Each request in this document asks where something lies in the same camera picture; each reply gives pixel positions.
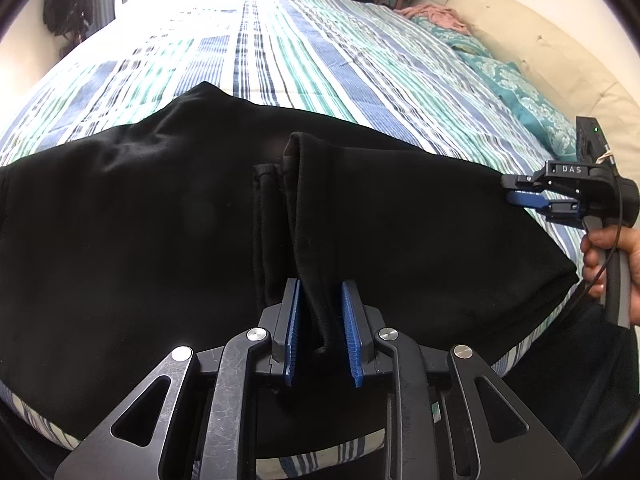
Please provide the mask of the right hand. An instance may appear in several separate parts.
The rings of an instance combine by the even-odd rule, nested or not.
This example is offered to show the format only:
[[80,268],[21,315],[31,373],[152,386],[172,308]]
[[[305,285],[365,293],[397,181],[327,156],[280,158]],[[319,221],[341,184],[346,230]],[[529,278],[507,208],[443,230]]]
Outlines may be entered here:
[[582,269],[582,277],[587,282],[593,282],[588,295],[592,298],[599,299],[605,290],[606,273],[603,272],[600,278],[596,278],[601,269],[598,257],[599,249],[611,249],[614,242],[616,247],[620,248],[628,254],[629,269],[631,275],[631,295],[629,319],[632,325],[638,326],[640,321],[640,236],[637,229],[623,228],[620,236],[616,236],[617,229],[615,226],[592,231],[584,236],[580,249],[584,255],[584,268]]

